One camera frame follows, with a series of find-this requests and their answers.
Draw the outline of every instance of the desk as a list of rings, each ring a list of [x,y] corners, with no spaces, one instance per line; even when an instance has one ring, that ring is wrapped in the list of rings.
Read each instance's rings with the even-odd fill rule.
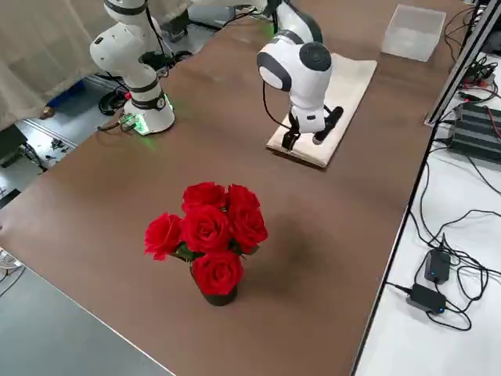
[[[449,66],[443,45],[429,64],[379,56],[396,3],[297,2],[330,49],[379,64],[325,171],[265,149],[275,125],[255,59],[268,37],[263,21],[242,20],[163,82],[172,129],[89,138],[0,212],[2,246],[177,375],[348,374]],[[285,114],[287,96],[270,90],[269,106]],[[142,253],[147,224],[180,213],[200,181],[249,186],[269,228],[224,309],[186,266]]]

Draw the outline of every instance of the red rose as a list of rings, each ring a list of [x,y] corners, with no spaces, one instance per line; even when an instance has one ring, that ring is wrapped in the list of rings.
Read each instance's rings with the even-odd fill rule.
[[[190,210],[182,223],[181,238],[191,251],[224,251],[228,249],[230,239],[228,218],[210,205]]]
[[[145,253],[153,253],[155,260],[175,252],[181,236],[181,219],[174,214],[162,214],[150,223],[144,237]]]
[[[226,205],[226,193],[224,186],[214,183],[200,183],[186,188],[182,195],[184,202],[182,210],[187,213],[202,205],[212,205],[216,208],[224,208]]]
[[[232,205],[229,208],[230,231],[244,253],[251,251],[268,237],[265,221],[259,209],[246,205]]]
[[[232,184],[228,187],[228,202],[229,207],[232,205],[246,205],[249,208],[259,209],[258,197],[250,192],[245,186],[237,186]]]
[[[196,258],[192,272],[205,295],[227,295],[242,279],[243,267],[238,255],[224,251]]]

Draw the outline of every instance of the beige cloth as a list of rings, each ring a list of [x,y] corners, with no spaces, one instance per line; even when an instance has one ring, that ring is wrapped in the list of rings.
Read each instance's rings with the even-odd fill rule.
[[[151,1],[159,22],[181,14],[189,0]],[[0,130],[37,117],[46,103],[98,71],[92,40],[113,25],[103,0],[16,0],[0,12]]]

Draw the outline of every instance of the floor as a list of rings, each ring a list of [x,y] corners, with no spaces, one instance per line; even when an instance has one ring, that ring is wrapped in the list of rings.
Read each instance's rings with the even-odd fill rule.
[[[193,16],[202,22],[210,22],[210,19],[224,20],[226,14],[227,9],[216,9],[212,16],[209,14],[209,21],[206,20],[207,14],[205,19],[197,16],[196,12]],[[187,49],[196,53],[213,33],[190,25],[188,35],[175,45],[171,44],[171,49],[175,52]],[[97,103],[110,88],[104,88],[90,79],[84,80],[84,86],[61,103],[54,117],[44,121],[30,119],[18,124],[47,167],[58,163],[98,126],[109,121],[100,113]],[[62,142],[61,147],[56,149],[51,145],[55,138]],[[40,174],[41,170],[26,158],[19,159],[8,168],[0,168],[0,198],[14,189],[25,190]],[[171,374],[29,269],[3,294],[15,278],[13,274],[0,282],[0,374]]]

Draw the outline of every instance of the clear plastic box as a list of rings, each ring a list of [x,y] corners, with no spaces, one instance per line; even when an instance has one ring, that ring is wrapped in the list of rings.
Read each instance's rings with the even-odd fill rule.
[[[382,51],[428,61],[440,41],[444,21],[444,12],[398,5],[386,30]]]

